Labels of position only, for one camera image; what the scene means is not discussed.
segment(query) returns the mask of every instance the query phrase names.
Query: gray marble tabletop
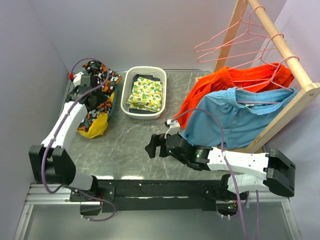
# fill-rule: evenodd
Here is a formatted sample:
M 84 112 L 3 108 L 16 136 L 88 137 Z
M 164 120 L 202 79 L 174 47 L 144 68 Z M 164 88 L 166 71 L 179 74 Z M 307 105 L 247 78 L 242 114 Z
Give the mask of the gray marble tabletop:
M 123 80 L 119 83 L 122 91 Z M 145 146 L 152 134 L 165 133 L 164 122 L 177 114 L 195 84 L 195 77 L 207 72 L 167 72 L 166 105 L 159 118 L 138 120 L 129 118 L 120 107 L 121 91 L 116 109 L 108 121 L 104 135 L 89 139 L 76 133 L 69 154 L 79 170 L 100 179 L 145 180 L 219 180 L 222 171 L 196 171 L 171 156 L 150 159 Z

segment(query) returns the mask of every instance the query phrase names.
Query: wooden rod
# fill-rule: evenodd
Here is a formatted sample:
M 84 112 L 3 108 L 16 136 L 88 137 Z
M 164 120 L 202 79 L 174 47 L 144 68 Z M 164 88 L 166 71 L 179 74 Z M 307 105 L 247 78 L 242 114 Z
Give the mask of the wooden rod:
M 245 148 L 246 153 L 255 153 L 276 135 L 288 122 L 300 113 L 309 103 L 320 95 L 320 83 L 304 86 L 284 109 L 269 123 L 268 126 Z
M 244 0 L 237 0 L 233 9 L 233 13 L 229 22 L 229 26 L 232 26 L 233 24 L 235 24 L 236 22 L 238 22 L 243 14 L 243 12 L 245 11 L 245 9 L 247 8 L 248 5 L 248 1 L 246 0 L 243 3 Z M 230 28 L 229 30 L 226 31 L 224 40 L 223 40 L 223 44 L 229 42 L 230 40 L 234 39 L 236 37 L 238 28 L 239 28 L 240 24 L 235 25 L 234 27 Z M 214 72 L 218 71 L 219 69 L 223 68 L 225 66 L 226 60 L 227 59 L 221 59 L 221 58 L 226 58 L 229 55 L 230 49 L 231 49 L 232 45 L 228 45 L 228 46 L 224 46 L 220 49 L 220 53 L 219 53 L 219 60 L 216 62 L 215 68 L 214 68 Z
M 247 1 L 249 2 L 249 4 L 253 9 L 255 7 L 260 6 L 260 3 L 257 0 L 247 0 Z M 267 15 L 263 7 L 257 8 L 255 10 L 255 14 L 259 18 L 265 31 L 269 34 L 270 37 L 279 33 L 274 23 L 270 20 L 269 16 Z M 281 35 L 275 36 L 272 39 L 272 41 L 284 59 L 294 55 L 294 53 L 290 50 L 289 46 L 287 45 L 286 41 Z M 298 81 L 298 83 L 302 88 L 306 85 L 313 83 L 310 77 L 307 75 L 304 68 L 301 66 L 298 59 L 296 59 L 295 57 L 292 57 L 287 59 L 285 62 L 289 67 L 289 69 L 291 70 L 293 76 L 295 77 L 295 79 Z

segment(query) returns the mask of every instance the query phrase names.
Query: wooden rack leg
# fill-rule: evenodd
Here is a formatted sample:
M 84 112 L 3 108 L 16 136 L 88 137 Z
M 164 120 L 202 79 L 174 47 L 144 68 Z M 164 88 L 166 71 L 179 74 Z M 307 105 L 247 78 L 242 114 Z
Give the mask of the wooden rack leg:
M 259 136 L 246 147 L 245 152 L 252 154 L 261 148 L 319 94 L 320 83 L 311 83 L 304 86 L 289 104 L 266 126 Z
M 232 26 L 233 24 L 235 24 L 236 22 L 239 21 L 239 19 L 241 18 L 241 10 L 242 9 L 246 9 L 247 5 L 248 5 L 248 1 L 246 0 L 243 3 L 244 0 L 237 0 L 235 3 L 235 7 L 230 19 L 230 23 L 229 23 L 229 27 Z M 236 25 L 232 28 L 230 28 L 229 30 L 226 31 L 224 40 L 223 40 L 223 44 L 229 42 L 230 40 L 234 39 L 236 37 L 239 25 Z M 219 58 L 226 58 L 229 55 L 230 49 L 231 49 L 232 45 L 228 45 L 228 46 L 224 46 L 220 49 L 220 53 L 219 53 Z M 219 59 L 216 62 L 215 68 L 214 68 L 214 72 L 218 71 L 219 69 L 223 68 L 225 66 L 226 63 L 226 59 Z

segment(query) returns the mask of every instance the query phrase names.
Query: cable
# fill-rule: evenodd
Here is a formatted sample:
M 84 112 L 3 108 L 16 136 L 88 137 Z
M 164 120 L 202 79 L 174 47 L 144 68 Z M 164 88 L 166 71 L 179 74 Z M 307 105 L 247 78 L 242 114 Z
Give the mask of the cable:
M 258 190 L 256 193 L 256 229 L 255 229 L 255 240 L 259 240 L 259 193 Z
M 236 176 L 235 176 L 235 173 L 234 171 L 232 170 L 232 167 L 231 165 L 229 164 L 227 158 L 226 158 L 226 155 L 224 154 L 224 142 L 225 142 L 225 139 L 224 139 L 224 130 L 220 124 L 220 122 L 218 121 L 218 119 L 209 111 L 205 110 L 205 109 L 201 109 L 201 108 L 192 108 L 192 109 L 189 109 L 187 111 L 185 111 L 184 113 L 180 114 L 179 116 L 177 116 L 176 118 L 172 119 L 171 121 L 174 122 L 176 121 L 177 119 L 181 118 L 183 115 L 189 113 L 189 112 L 192 112 L 192 111 L 201 111 L 203 113 L 206 113 L 208 115 L 210 115 L 210 117 L 212 117 L 217 125 L 219 126 L 220 128 L 220 131 L 221 131 L 221 152 L 222 152 L 222 155 L 224 157 L 224 161 L 231 173 L 231 177 L 232 177 L 232 180 L 233 180 L 233 183 L 234 183 L 234 187 L 235 187 L 235 192 L 236 192 L 236 198 L 237 198 L 237 201 L 238 203 L 241 203 L 241 199 L 240 199 L 240 193 L 239 193 L 239 188 L 238 188 L 238 184 L 237 184 L 237 180 L 236 180 Z M 249 236 L 248 236 L 248 232 L 247 232 L 247 228 L 246 228 L 246 222 L 245 222 L 245 218 L 244 218 L 244 213 L 243 213 L 243 209 L 242 207 L 238 207 L 238 210 L 239 210 L 239 214 L 240 214 L 240 218 L 241 218 L 241 224 L 242 224 L 242 230 L 243 230 L 243 234 L 244 234 L 244 237 L 246 240 L 249 239 Z
M 73 102 L 73 104 L 72 104 L 72 105 L 70 106 L 70 108 L 68 109 L 67 113 L 66 113 L 66 114 L 64 115 L 64 117 L 62 118 L 60 124 L 59 124 L 58 127 L 56 128 L 56 130 L 55 130 L 55 132 L 54 132 L 54 134 L 53 134 L 53 138 L 50 140 L 48 146 L 47 146 L 47 147 L 45 148 L 45 150 L 44 150 L 43 157 L 42 157 L 42 161 L 41 161 L 41 180 L 42 180 L 42 183 L 43 183 L 43 185 L 44 185 L 45 190 L 46 190 L 48 193 L 50 193 L 50 194 L 56 193 L 60 188 L 63 187 L 63 185 L 58 186 L 55 190 L 50 190 L 50 188 L 49 188 L 49 186 L 48 186 L 48 183 L 47 183 L 47 180 L 46 180 L 46 160 L 47 160 L 47 155 L 48 155 L 49 149 L 52 147 L 53 143 L 55 142 L 56 137 L 57 137 L 59 131 L 61 130 L 62 126 L 64 125 L 67 117 L 70 115 L 70 112 L 72 111 L 72 109 L 73 109 L 73 108 L 81 101 L 81 99 L 83 99 L 85 96 L 87 96 L 88 94 L 90 94 L 90 93 L 94 92 L 95 90 L 101 88 L 101 87 L 107 82 L 107 80 L 109 79 L 109 76 L 110 76 L 108 66 L 105 65 L 105 64 L 103 64 L 102 61 L 100 61 L 100 60 L 98 60 L 98 59 L 96 59 L 96 58 L 94 58 L 94 57 L 86 57 L 86 58 L 83 58 L 83 59 L 79 60 L 79 61 L 72 67 L 72 69 L 71 69 L 71 75 L 73 74 L 73 71 L 74 71 L 75 67 L 76 67 L 80 62 L 82 62 L 83 60 L 88 60 L 88 59 L 98 61 L 98 62 L 100 62 L 102 65 L 104 65 L 104 66 L 106 67 L 107 75 L 106 75 L 105 80 L 104 80 L 100 85 L 98 85 L 98 86 L 96 86 L 96 87 L 94 87 L 94 88 L 86 91 L 86 92 L 83 93 L 78 99 L 76 99 L 76 100 Z M 83 196 L 85 196 L 85 197 L 87 197 L 87 198 L 90 198 L 90 199 L 93 199 L 93 200 L 96 200 L 96 201 L 99 201 L 99 202 L 105 202 L 105 203 L 111 205 L 112 208 L 113 208 L 113 213 L 111 214 L 111 216 L 109 216 L 109 217 L 107 217 L 107 218 L 104 218 L 104 219 L 91 219 L 91 218 L 88 218 L 88 217 L 86 217 L 86 216 L 84 216 L 83 218 L 85 218 L 85 219 L 87 219 L 87 220 L 89 220 L 89 221 L 92 221 L 92 222 L 102 222 L 102 221 L 105 221 L 105 220 L 108 220 L 108 219 L 112 218 L 112 217 L 115 215 L 115 213 L 116 213 L 116 211 L 117 211 L 116 206 L 115 206 L 113 203 L 111 203 L 110 201 L 107 201 L 107 200 L 102 199 L 102 198 L 97 198 L 97 197 L 94 197 L 94 196 L 90 196 L 90 195 L 86 194 L 85 192 L 83 192 L 83 191 L 81 191 L 81 190 L 79 190 L 79 193 L 81 193 Z

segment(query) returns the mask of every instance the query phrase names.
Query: plastic basket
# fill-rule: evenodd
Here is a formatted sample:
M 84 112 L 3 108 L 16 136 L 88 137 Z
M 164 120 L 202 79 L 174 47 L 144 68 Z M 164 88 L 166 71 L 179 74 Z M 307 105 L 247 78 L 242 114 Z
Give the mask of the plastic basket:
M 133 78 L 136 74 L 141 75 L 151 75 L 154 78 L 160 79 L 162 82 L 162 106 L 161 110 L 152 114 L 138 114 L 129 112 L 129 106 L 127 104 L 127 100 L 131 93 L 131 86 Z M 165 110 L 166 107 L 166 94 L 167 94 L 167 74 L 166 72 L 159 68 L 153 66 L 135 66 L 128 70 L 125 75 L 125 80 L 122 89 L 122 96 L 121 96 L 121 109 L 122 111 L 127 114 L 132 119 L 140 119 L 140 120 L 152 120 L 157 119 L 160 117 L 161 113 Z

